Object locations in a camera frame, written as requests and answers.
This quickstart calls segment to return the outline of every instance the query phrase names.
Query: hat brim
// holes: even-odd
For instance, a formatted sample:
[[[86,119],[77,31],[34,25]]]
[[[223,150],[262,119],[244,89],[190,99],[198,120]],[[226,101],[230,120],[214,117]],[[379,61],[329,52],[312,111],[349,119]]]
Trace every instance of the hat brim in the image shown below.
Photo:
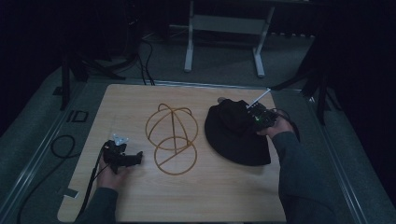
[[[238,134],[228,129],[219,116],[219,106],[209,108],[205,120],[207,142],[222,157],[247,166],[271,163],[267,138],[255,133]]]

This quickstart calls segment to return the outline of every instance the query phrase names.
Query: gray sleeve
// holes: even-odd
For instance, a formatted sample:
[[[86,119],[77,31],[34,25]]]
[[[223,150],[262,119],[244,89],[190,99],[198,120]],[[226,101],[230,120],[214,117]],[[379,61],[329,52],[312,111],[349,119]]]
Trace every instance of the gray sleeve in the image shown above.
[[[330,191],[294,133],[273,137],[279,156],[279,199],[288,223],[337,223]]]
[[[87,209],[75,224],[115,224],[116,205],[119,194],[114,189],[99,188],[95,191]]]

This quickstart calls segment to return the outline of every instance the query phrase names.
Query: wooden tabletop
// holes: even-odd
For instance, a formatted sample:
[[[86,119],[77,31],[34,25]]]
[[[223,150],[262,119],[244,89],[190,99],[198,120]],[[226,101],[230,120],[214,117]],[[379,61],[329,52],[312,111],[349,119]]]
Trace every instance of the wooden tabletop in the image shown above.
[[[63,222],[75,220],[98,153],[103,143],[112,139],[112,134],[116,133],[130,139],[125,151],[127,155],[134,155],[139,151],[144,153],[142,164],[133,168],[120,190],[116,212],[118,221],[285,221],[277,195],[279,163],[272,142],[268,141],[271,164],[249,167],[224,159],[211,148],[205,138],[207,111],[210,106],[217,104],[219,97],[234,101],[245,100],[249,104],[263,91],[110,85],[69,184],[70,189],[78,191],[78,196],[76,199],[64,197],[58,218]],[[265,95],[260,102],[268,108],[275,107],[271,94]],[[157,160],[161,160],[163,151],[166,150],[156,152],[156,147],[147,138],[146,125],[150,116],[158,111],[160,104],[167,104],[172,108],[187,107],[192,113],[190,116],[183,111],[177,112],[191,141],[197,132],[192,141],[193,147],[185,149],[161,166],[175,174],[187,170],[196,159],[196,163],[185,174],[166,174],[154,160],[154,154],[158,156]],[[157,115],[151,120],[158,121],[162,115]],[[179,134],[181,125],[178,121],[174,123],[176,133]],[[153,126],[150,121],[148,129],[151,130]],[[157,144],[172,136],[172,127],[172,120],[163,119],[161,125],[153,129],[152,141]]]

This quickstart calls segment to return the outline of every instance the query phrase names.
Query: hat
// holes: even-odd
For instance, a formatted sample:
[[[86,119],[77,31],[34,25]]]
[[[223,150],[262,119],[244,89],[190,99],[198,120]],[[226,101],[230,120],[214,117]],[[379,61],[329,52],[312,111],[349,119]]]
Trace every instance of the hat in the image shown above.
[[[245,101],[229,99],[209,108],[205,120],[208,143],[224,158],[248,166],[271,163],[267,138],[252,129],[254,118]]]

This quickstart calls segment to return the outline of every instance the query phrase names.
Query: person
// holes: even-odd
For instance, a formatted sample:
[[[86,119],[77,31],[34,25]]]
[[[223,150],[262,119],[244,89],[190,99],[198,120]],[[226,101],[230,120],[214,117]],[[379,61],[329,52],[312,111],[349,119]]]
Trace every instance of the person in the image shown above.
[[[338,223],[330,190],[321,181],[318,168],[298,141],[291,124],[278,117],[274,126],[257,134],[268,135],[276,148],[280,163],[278,196],[287,222]],[[101,160],[100,167],[105,166]],[[99,174],[98,188],[88,208],[75,223],[116,223],[117,188],[129,170],[130,168],[127,168],[115,175],[111,169],[106,168]]]

